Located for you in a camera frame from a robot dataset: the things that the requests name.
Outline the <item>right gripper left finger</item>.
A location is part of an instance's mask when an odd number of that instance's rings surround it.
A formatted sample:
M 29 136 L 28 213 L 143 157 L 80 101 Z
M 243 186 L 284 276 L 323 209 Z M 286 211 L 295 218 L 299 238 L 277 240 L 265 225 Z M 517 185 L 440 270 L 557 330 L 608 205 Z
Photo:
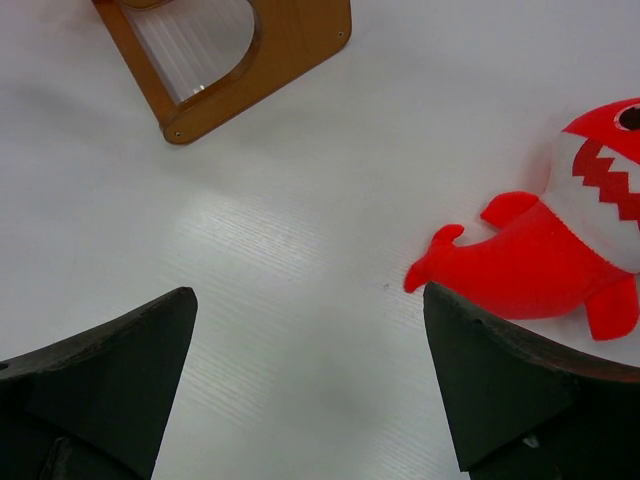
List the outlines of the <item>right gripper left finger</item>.
M 197 309 L 180 287 L 2 360 L 2 478 L 151 478 Z

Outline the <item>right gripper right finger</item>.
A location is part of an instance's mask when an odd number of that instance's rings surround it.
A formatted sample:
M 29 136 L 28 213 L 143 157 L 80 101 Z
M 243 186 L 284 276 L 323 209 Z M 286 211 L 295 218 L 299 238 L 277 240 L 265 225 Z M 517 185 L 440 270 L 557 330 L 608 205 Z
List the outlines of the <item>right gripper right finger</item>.
M 639 370 L 424 290 L 459 468 L 472 479 L 636 479 Z

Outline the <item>red shark plush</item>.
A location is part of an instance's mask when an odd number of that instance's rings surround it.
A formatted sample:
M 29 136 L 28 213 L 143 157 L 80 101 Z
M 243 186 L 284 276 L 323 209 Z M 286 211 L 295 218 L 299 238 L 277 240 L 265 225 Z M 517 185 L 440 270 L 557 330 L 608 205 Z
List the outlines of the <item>red shark plush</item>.
M 543 192 L 510 191 L 481 211 L 491 237 L 462 245 L 460 224 L 432 236 L 407 292 L 436 283 L 514 320 L 583 308 L 593 339 L 639 322 L 639 102 L 614 101 L 560 132 Z

